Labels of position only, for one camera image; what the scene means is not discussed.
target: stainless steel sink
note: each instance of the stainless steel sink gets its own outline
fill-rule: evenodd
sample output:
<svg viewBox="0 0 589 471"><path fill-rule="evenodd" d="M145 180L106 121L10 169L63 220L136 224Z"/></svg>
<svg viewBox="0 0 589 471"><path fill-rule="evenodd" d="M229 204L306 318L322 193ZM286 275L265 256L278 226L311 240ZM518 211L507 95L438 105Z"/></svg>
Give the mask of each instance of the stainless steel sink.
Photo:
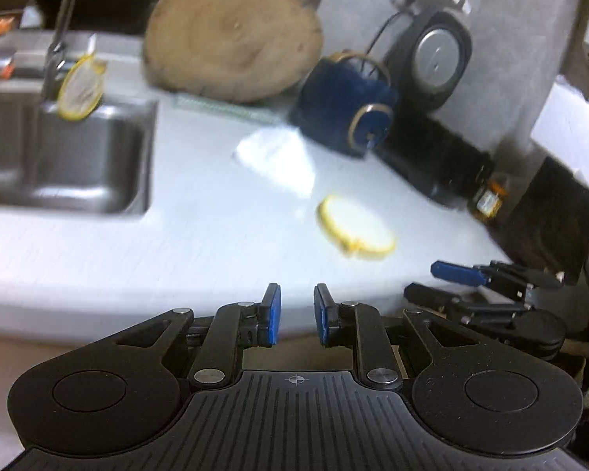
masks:
<svg viewBox="0 0 589 471"><path fill-rule="evenodd" d="M80 122L32 93L0 93L0 205L96 214L149 206L157 104L108 98Z"/></svg>

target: cutting board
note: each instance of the cutting board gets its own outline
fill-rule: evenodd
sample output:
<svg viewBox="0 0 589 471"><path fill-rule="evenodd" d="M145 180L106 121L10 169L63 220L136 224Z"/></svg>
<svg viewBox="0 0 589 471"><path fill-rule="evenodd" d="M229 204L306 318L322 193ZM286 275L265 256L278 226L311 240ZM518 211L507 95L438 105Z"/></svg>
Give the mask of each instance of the cutting board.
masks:
<svg viewBox="0 0 589 471"><path fill-rule="evenodd" d="M245 103L301 80L322 47L308 0L160 0L145 61L165 88Z"/></svg>

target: dark blue cup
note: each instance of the dark blue cup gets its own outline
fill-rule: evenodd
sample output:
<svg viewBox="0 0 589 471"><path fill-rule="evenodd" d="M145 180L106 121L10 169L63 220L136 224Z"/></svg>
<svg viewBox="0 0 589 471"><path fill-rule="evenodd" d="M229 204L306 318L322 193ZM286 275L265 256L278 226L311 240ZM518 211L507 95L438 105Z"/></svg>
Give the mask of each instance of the dark blue cup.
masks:
<svg viewBox="0 0 589 471"><path fill-rule="evenodd" d="M374 64L386 80L367 77L347 62L350 59ZM364 157L386 138L398 100L383 65L360 53L336 53L321 59L311 72L291 120L326 147Z"/></svg>

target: metal faucet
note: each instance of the metal faucet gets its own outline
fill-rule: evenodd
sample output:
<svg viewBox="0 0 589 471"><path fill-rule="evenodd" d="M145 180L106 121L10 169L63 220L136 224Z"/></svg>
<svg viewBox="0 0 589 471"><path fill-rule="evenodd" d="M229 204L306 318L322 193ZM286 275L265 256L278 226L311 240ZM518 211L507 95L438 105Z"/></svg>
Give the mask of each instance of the metal faucet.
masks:
<svg viewBox="0 0 589 471"><path fill-rule="evenodd" d="M59 7L57 22L55 24L55 33L50 47L48 47L46 61L44 63L44 82L41 87L42 101L47 101L54 95L53 90L55 88L55 81L57 80L57 72L65 64L65 53L67 49L65 36L70 27L75 2L76 0L61 0L61 6Z"/></svg>

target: black coffee maker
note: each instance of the black coffee maker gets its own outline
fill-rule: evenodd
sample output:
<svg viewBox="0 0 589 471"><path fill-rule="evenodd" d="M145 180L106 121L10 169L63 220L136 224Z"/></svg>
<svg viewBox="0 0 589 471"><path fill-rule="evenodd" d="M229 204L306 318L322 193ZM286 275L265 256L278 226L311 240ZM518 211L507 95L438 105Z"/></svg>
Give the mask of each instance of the black coffee maker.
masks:
<svg viewBox="0 0 589 471"><path fill-rule="evenodd" d="M375 152L425 196L451 208L466 206L494 169L488 153L429 116L449 99L471 52L471 37L452 14L428 9L384 59L404 96L388 137Z"/></svg>

